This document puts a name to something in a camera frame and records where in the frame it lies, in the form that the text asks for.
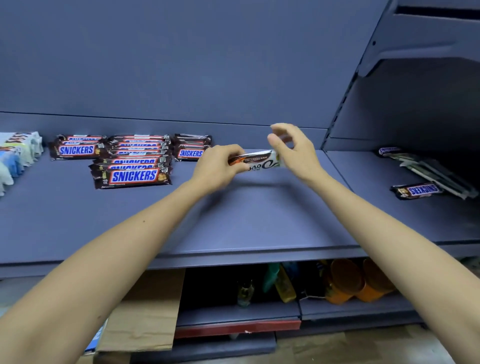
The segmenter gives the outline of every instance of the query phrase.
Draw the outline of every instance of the person's right arm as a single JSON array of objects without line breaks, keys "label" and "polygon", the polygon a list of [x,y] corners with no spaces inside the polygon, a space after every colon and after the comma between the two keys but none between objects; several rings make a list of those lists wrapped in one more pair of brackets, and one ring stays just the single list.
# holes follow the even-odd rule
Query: person's right arm
[{"label": "person's right arm", "polygon": [[[455,362],[480,363],[480,279],[437,245],[330,177],[299,128],[281,123],[272,129],[268,141],[285,165],[325,201],[410,300]],[[284,143],[290,140],[293,149]]]}]

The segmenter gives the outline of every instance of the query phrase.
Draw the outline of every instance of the person's left hand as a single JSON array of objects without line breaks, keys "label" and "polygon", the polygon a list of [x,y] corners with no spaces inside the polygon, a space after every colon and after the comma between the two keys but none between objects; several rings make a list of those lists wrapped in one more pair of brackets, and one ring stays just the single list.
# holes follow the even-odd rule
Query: person's left hand
[{"label": "person's left hand", "polygon": [[246,163],[228,165],[231,157],[240,154],[245,154],[245,151],[238,144],[206,149],[198,159],[190,181],[205,188],[207,194],[227,186],[236,174],[250,169]]}]

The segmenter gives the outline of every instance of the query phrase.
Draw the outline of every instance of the orange container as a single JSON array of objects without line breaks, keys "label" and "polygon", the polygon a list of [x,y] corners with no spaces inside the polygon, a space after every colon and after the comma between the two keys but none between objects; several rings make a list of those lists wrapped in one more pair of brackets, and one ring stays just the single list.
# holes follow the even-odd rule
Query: orange container
[{"label": "orange container", "polygon": [[393,283],[370,258],[363,261],[363,275],[365,286],[356,294],[359,300],[373,302],[395,290]]},{"label": "orange container", "polygon": [[359,293],[365,281],[360,268],[349,259],[335,259],[324,275],[325,299],[342,304]]}]

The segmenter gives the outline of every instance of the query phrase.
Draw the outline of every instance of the floor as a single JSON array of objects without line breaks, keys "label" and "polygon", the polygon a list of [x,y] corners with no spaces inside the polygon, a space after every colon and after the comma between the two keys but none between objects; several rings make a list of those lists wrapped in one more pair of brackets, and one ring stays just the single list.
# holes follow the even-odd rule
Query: floor
[{"label": "floor", "polygon": [[420,325],[278,340],[275,353],[189,364],[455,364]]}]

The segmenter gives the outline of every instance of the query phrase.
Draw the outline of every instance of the person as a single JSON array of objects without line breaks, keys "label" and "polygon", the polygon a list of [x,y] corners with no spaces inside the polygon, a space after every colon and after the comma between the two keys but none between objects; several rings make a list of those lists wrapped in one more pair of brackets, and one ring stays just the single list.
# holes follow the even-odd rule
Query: person
[{"label": "person", "polygon": [[[453,359],[480,363],[480,280],[330,177],[298,127],[280,123],[272,130],[267,139],[286,167],[325,201]],[[293,148],[286,145],[290,141]],[[227,163],[243,153],[238,145],[207,149],[188,182],[95,238],[41,280],[0,319],[0,363],[75,363],[190,208],[248,170],[247,164]]]}]

